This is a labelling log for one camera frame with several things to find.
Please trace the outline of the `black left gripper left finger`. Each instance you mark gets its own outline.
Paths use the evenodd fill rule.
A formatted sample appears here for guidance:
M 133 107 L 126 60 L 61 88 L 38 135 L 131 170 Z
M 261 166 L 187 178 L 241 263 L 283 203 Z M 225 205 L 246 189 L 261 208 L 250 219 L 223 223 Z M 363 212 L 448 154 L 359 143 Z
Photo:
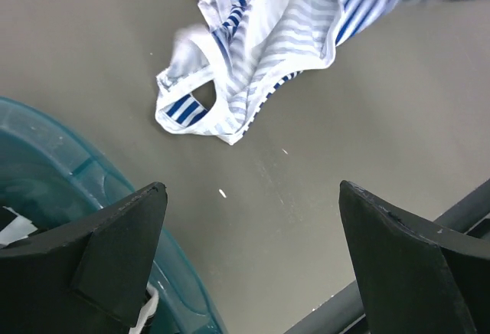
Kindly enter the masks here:
M 167 206 L 155 182 L 89 216 L 1 249 L 3 333 L 136 327 Z

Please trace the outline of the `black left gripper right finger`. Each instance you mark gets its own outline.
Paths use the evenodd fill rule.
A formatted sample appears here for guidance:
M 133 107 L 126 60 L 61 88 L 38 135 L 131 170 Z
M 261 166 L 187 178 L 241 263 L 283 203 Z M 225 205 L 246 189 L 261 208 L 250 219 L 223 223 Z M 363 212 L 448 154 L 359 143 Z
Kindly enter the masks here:
M 353 182 L 339 209 L 372 333 L 487 333 L 489 236 L 398 208 Z

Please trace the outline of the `blue white striped tank top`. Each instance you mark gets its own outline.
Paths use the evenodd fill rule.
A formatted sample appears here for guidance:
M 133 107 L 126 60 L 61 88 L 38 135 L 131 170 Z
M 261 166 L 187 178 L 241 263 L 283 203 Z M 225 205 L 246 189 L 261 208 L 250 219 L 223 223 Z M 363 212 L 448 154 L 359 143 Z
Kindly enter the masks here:
M 156 78 L 155 119 L 172 134 L 238 142 L 262 105 L 403 0 L 197 0 L 203 25 L 180 30 Z

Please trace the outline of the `wide-striped black white garment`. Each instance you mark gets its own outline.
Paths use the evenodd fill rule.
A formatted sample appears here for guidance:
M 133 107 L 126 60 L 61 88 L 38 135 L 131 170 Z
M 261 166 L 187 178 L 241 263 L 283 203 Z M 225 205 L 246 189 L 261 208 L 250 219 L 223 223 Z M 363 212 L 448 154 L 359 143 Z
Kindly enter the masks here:
M 31 220 L 10 207 L 1 206 L 1 248 L 34 234 L 38 228 Z

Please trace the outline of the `teal plastic basket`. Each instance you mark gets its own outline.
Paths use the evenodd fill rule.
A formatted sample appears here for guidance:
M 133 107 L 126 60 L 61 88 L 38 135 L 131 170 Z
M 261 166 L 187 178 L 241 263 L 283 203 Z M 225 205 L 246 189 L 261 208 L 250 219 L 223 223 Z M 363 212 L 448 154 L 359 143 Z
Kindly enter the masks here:
M 44 233 L 137 192 L 89 143 L 38 110 L 1 101 L 1 206 Z M 224 333 L 204 284 L 162 224 L 145 299 L 128 333 Z

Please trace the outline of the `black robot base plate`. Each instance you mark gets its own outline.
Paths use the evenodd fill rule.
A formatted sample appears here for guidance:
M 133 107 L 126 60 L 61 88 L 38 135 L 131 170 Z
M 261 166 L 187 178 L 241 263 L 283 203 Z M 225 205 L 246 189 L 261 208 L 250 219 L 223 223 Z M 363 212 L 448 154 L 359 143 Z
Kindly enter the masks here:
M 348 181 L 338 202 L 355 279 L 292 332 L 489 331 L 488 183 L 434 221 Z

